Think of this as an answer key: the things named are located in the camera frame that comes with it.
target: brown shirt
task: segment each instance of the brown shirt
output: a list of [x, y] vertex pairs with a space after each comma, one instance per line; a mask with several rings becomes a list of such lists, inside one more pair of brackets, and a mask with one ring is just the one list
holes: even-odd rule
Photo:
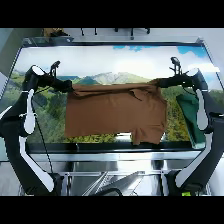
[[158, 144], [166, 126], [166, 101], [157, 79], [142, 84], [73, 85], [65, 136], [131, 132], [133, 143]]

